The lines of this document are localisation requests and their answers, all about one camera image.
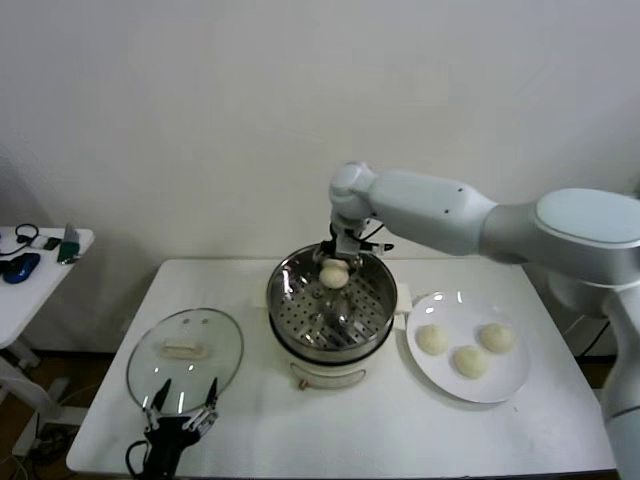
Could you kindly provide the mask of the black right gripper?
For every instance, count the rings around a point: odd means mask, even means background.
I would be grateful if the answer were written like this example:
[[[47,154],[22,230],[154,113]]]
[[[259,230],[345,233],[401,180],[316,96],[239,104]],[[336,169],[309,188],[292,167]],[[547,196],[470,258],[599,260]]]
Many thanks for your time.
[[[363,265],[360,235],[367,226],[366,220],[333,219],[330,223],[333,241],[322,241],[314,249],[312,260],[322,265],[326,260],[348,260],[349,272],[358,271]]]

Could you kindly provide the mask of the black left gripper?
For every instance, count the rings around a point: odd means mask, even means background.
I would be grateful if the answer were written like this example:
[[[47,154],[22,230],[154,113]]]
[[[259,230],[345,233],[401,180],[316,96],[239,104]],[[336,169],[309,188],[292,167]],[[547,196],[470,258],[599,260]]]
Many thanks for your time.
[[[187,417],[159,419],[170,387],[171,379],[167,379],[143,408],[144,432],[150,444],[150,452],[144,461],[144,479],[173,479],[184,450],[196,444],[200,435],[205,435],[218,419],[217,377],[211,383],[204,406],[190,420]]]

